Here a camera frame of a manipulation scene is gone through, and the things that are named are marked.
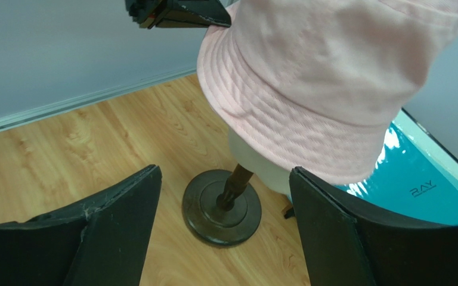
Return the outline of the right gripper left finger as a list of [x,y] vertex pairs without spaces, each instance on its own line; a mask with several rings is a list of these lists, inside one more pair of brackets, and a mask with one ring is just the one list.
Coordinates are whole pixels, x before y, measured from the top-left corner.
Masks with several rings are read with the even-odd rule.
[[150,165],[67,206],[0,223],[0,285],[138,285],[161,186]]

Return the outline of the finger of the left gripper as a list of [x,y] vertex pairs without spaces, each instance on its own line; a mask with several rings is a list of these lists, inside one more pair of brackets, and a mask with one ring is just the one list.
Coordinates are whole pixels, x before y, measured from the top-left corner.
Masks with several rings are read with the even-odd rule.
[[125,4],[142,29],[231,26],[231,16],[219,0],[126,0]]

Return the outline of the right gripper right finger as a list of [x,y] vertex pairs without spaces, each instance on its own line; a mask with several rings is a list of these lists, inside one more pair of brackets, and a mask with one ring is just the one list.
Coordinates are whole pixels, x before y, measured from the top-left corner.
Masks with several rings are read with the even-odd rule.
[[458,285],[458,225],[381,208],[302,167],[289,184],[312,285]]

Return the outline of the pink bucket hat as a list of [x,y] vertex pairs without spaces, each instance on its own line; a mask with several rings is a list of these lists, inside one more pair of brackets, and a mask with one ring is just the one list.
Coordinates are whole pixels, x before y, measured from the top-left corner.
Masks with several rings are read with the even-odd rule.
[[258,154],[334,185],[367,179],[386,131],[458,36],[458,1],[238,1],[197,59],[213,110]]

